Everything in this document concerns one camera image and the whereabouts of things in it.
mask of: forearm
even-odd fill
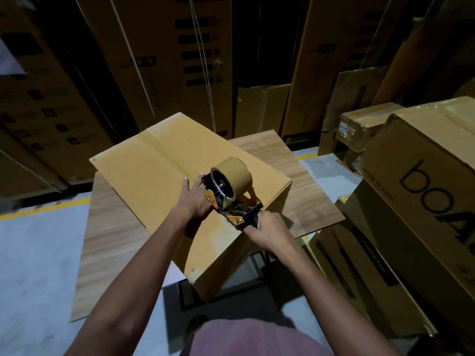
[[[295,275],[336,355],[399,355],[395,347],[336,290],[296,244],[280,257]]]
[[[184,213],[175,208],[170,211],[99,299],[75,342],[81,344],[82,336],[89,338],[87,335],[91,334],[102,337],[101,343],[110,337],[111,345],[106,347],[110,354],[119,350],[120,354],[132,354],[156,304],[171,255],[189,220]]]

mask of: person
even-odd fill
[[[107,288],[65,356],[132,355],[145,331],[180,237],[211,210],[203,173],[187,178],[176,205]],[[261,211],[258,227],[244,232],[277,256],[295,276],[335,355],[399,355],[365,317],[330,284],[297,245],[279,214]],[[253,319],[212,320],[189,337],[182,355],[331,355],[295,329]]]

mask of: wooden table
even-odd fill
[[[293,180],[283,215],[294,237],[344,219],[274,131],[235,138],[231,142]],[[89,315],[105,289],[149,236],[104,177],[96,173],[71,320]],[[173,272],[180,272],[174,264],[167,277]]]

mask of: person's left hand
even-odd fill
[[[183,179],[181,194],[176,207],[185,210],[190,219],[207,215],[212,207],[206,199],[206,188],[202,183],[203,176],[204,173],[198,175],[191,189],[189,179]]]

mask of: person's right hand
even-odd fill
[[[281,215],[275,212],[259,212],[258,228],[249,225],[244,228],[244,233],[256,245],[272,252],[279,259],[287,250],[297,245]]]

